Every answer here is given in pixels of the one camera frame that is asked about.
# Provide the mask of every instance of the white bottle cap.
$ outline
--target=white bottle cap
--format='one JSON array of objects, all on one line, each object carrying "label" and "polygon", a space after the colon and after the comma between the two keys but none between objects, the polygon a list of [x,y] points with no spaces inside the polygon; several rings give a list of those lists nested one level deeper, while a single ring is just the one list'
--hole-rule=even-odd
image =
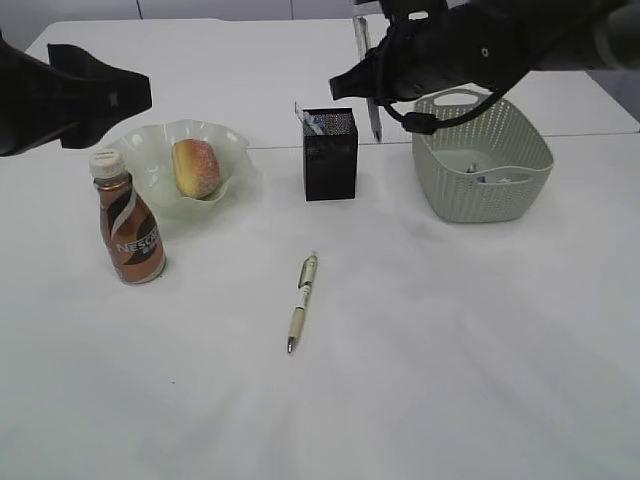
[{"label": "white bottle cap", "polygon": [[126,168],[120,152],[108,148],[100,150],[91,156],[89,170],[93,178],[107,180],[122,175]]}]

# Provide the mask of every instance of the robotic arm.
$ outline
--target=robotic arm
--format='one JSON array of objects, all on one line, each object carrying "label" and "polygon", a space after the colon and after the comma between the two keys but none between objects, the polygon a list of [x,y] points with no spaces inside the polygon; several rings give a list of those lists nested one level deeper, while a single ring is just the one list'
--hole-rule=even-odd
[{"label": "robotic arm", "polygon": [[149,79],[81,48],[48,45],[46,64],[0,34],[0,157],[60,139],[87,148],[122,120],[151,108]]},{"label": "robotic arm", "polygon": [[[355,0],[368,3],[369,0]],[[407,131],[433,134],[470,121],[531,70],[640,68],[640,3],[634,0],[380,0],[387,35],[331,80],[335,100],[374,98]],[[427,18],[411,19],[424,11]],[[494,92],[458,119],[438,120],[391,104],[475,83]]]}]

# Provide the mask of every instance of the gray plastic basket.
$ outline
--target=gray plastic basket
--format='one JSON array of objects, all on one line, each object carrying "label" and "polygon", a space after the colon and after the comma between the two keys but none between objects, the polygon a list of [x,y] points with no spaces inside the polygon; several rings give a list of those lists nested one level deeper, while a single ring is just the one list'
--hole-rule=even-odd
[{"label": "gray plastic basket", "polygon": [[[437,105],[442,97],[464,94],[466,105]],[[445,120],[470,111],[487,95],[453,89],[426,97],[415,111]],[[538,198],[553,155],[535,127],[511,102],[500,100],[484,115],[433,136],[413,135],[413,157],[429,203],[456,223],[505,222],[520,218]],[[473,164],[476,173],[466,173]]]}]

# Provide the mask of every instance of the item in basket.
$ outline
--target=item in basket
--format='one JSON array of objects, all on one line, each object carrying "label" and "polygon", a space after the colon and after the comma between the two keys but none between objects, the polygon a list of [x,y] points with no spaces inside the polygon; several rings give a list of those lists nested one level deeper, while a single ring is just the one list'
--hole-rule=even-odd
[{"label": "item in basket", "polygon": [[211,145],[187,139],[171,150],[176,185],[183,195],[195,199],[211,195],[220,183],[220,164]]},{"label": "item in basket", "polygon": [[[478,173],[478,163],[473,162],[471,166],[467,169],[467,173]],[[485,177],[478,177],[478,181],[480,183],[486,183],[487,179]]]}]

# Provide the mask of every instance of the pen tip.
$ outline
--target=pen tip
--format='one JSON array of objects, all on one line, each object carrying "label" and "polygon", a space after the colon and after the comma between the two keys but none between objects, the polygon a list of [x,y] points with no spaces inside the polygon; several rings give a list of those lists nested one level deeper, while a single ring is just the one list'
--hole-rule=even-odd
[{"label": "pen tip", "polygon": [[289,341],[287,342],[287,353],[289,355],[293,355],[293,352],[296,351],[296,344],[298,342],[294,337],[289,337]]}]

